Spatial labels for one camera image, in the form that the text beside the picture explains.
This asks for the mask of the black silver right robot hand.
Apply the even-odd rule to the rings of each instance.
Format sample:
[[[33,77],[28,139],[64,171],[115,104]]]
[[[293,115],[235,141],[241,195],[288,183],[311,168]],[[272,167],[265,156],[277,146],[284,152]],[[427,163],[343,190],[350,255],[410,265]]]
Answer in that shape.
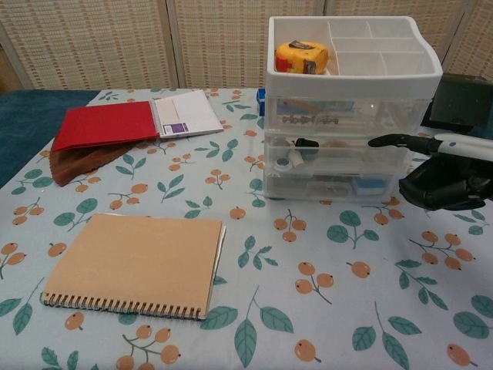
[[[393,133],[373,138],[371,147],[396,146],[428,155],[399,180],[405,200],[425,210],[473,210],[492,198],[492,141],[455,133],[433,137]]]

